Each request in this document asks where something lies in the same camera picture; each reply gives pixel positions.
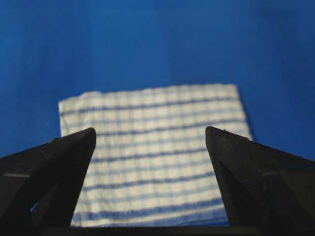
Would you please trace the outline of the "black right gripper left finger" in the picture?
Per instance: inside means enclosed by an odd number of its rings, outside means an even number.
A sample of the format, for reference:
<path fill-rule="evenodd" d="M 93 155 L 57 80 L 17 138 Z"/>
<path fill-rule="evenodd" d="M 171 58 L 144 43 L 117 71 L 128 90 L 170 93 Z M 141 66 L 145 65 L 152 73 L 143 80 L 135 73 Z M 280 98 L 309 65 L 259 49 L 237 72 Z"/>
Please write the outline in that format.
<path fill-rule="evenodd" d="M 94 128 L 0 159 L 0 228 L 68 228 L 96 146 Z"/>

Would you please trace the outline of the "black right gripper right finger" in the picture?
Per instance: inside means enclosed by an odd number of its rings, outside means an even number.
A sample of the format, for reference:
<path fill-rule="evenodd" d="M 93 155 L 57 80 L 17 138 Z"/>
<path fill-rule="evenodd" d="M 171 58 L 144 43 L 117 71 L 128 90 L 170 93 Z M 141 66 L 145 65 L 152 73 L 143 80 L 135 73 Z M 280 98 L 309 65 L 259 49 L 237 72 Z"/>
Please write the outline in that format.
<path fill-rule="evenodd" d="M 314 228 L 313 161 L 212 126 L 205 136 L 232 227 Z"/>

